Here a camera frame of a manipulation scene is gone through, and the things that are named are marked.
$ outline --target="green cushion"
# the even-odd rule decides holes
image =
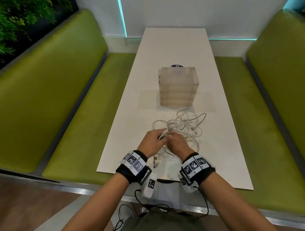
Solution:
[[[279,11],[247,56],[305,158],[305,19]]]
[[[44,170],[44,177],[100,185],[111,178],[111,174],[96,169],[134,59],[135,54],[109,55]]]
[[[83,10],[1,74],[0,168],[35,170],[106,50]]]
[[[254,187],[239,193],[258,208],[305,215],[305,181],[243,59],[215,61]]]

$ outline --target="right hand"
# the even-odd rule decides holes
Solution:
[[[167,135],[168,142],[167,142],[167,148],[177,155],[182,161],[185,160],[190,154],[194,153],[195,151],[191,149],[186,142],[185,138],[177,133],[172,132]]]

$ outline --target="plastic storage box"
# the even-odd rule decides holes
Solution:
[[[159,70],[160,104],[191,107],[199,86],[194,67],[162,67]]]

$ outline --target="left hand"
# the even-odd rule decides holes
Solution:
[[[141,151],[147,159],[154,156],[168,142],[168,137],[165,135],[161,140],[159,136],[165,129],[151,130],[146,133],[137,150]]]

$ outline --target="green foliage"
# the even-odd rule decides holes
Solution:
[[[57,2],[72,10],[70,0]],[[15,50],[7,47],[5,41],[17,41],[16,32],[26,33],[25,26],[36,24],[39,17],[55,23],[52,6],[51,0],[0,0],[0,54],[13,55]]]

